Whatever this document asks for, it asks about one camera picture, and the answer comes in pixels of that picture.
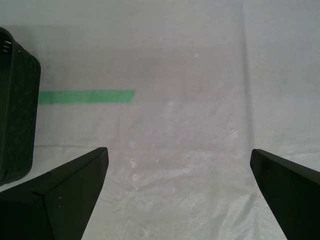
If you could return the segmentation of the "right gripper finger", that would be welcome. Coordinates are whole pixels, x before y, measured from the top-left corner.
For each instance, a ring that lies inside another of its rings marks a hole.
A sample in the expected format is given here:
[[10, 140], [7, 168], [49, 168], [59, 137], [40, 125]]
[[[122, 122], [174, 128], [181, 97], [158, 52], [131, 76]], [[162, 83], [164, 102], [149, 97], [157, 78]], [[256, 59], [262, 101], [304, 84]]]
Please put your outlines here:
[[288, 240], [320, 238], [320, 173], [262, 149], [253, 149], [250, 168]]
[[2, 240], [80, 240], [109, 165], [99, 147], [0, 193]]

